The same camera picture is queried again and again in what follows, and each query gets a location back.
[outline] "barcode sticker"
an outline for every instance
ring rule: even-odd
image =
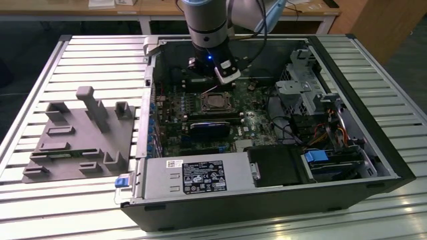
[[[183,160],[168,160],[166,161],[167,168],[182,168],[183,167]]]

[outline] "wooden table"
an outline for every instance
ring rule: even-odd
[[[0,0],[0,21],[140,21],[142,2],[90,10],[90,0]]]
[[[184,21],[183,13],[175,6],[175,0],[140,0],[140,27],[146,35],[152,33],[151,21]],[[294,5],[286,8],[279,21],[314,21],[320,22],[316,34],[327,34],[332,26],[335,17],[340,15],[339,8],[330,8],[323,0],[311,0],[310,3],[298,4],[296,14]]]

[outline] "blue latch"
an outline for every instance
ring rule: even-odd
[[[324,150],[311,150],[304,154],[304,156],[308,163],[330,160]]]
[[[114,182],[115,188],[126,188],[130,186],[130,177],[119,177]]]

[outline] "small circuit board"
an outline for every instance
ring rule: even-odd
[[[242,143],[276,144],[266,112],[267,87],[238,80],[228,91],[203,91],[187,93],[174,86],[167,96],[158,97],[164,157],[242,152]]]

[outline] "warning label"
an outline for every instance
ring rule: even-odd
[[[202,194],[227,190],[223,161],[182,164],[184,194]]]

